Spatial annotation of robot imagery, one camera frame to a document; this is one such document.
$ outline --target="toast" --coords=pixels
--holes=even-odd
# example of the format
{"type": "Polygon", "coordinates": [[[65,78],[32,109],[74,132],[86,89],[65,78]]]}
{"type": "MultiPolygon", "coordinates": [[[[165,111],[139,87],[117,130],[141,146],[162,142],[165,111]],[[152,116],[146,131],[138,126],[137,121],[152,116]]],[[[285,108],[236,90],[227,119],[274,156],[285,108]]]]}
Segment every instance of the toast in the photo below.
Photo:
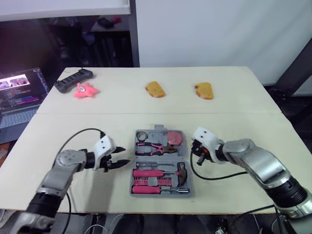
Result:
{"type": "Polygon", "coordinates": [[[150,82],[145,89],[149,92],[149,94],[154,98],[162,98],[165,96],[165,91],[162,87],[158,84],[157,81],[150,82]]]}
{"type": "Polygon", "coordinates": [[[213,89],[211,87],[211,84],[208,82],[199,83],[195,85],[196,88],[196,94],[206,100],[211,100],[214,98],[213,89]]]}

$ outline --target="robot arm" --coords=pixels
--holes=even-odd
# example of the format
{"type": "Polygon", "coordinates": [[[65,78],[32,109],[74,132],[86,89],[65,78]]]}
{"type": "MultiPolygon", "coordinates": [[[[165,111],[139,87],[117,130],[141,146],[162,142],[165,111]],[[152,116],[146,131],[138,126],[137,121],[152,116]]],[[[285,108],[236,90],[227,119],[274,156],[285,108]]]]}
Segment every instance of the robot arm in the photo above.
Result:
{"type": "Polygon", "coordinates": [[[312,195],[301,187],[287,168],[269,151],[257,147],[250,139],[223,142],[209,130],[198,127],[193,135],[192,152],[201,165],[207,159],[230,162],[244,168],[288,218],[312,214],[312,195]]]}
{"type": "Polygon", "coordinates": [[[65,150],[59,153],[52,169],[39,185],[27,210],[18,217],[11,233],[48,231],[54,223],[54,217],[73,180],[74,173],[89,168],[93,168],[94,171],[104,168],[104,172],[107,172],[109,169],[122,167],[129,160],[123,159],[112,163],[110,159],[111,153],[124,150],[122,147],[116,147],[109,136],[104,136],[95,144],[93,152],[65,150]]]}

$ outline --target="laptop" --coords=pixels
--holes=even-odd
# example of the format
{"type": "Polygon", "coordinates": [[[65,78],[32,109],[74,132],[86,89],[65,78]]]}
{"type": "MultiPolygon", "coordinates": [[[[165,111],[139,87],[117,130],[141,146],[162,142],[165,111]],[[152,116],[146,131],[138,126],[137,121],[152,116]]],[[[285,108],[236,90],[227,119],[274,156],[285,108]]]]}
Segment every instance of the laptop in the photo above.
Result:
{"type": "Polygon", "coordinates": [[[0,76],[0,144],[20,137],[48,92],[39,68],[0,76]]]}

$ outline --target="plush toy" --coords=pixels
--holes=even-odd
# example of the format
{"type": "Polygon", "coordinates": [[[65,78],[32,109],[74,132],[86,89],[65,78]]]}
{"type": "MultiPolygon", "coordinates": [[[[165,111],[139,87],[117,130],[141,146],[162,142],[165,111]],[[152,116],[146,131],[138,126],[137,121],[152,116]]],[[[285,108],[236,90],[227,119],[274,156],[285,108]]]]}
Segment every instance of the plush toy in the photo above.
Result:
{"type": "Polygon", "coordinates": [[[90,83],[77,84],[77,91],[74,93],[74,97],[82,98],[82,97],[92,97],[94,94],[98,92],[98,89],[93,88],[90,83]]]}

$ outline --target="pink screwdriver handle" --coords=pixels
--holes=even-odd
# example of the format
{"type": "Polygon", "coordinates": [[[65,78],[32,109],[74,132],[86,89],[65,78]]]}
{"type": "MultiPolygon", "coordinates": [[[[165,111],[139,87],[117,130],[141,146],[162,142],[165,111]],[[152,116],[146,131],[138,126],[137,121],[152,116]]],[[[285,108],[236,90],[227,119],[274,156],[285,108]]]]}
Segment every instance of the pink screwdriver handle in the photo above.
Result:
{"type": "Polygon", "coordinates": [[[133,186],[132,193],[134,194],[159,194],[160,187],[153,186],[133,186]]]}
{"type": "Polygon", "coordinates": [[[164,172],[160,170],[133,170],[133,177],[160,177],[164,172]]]}

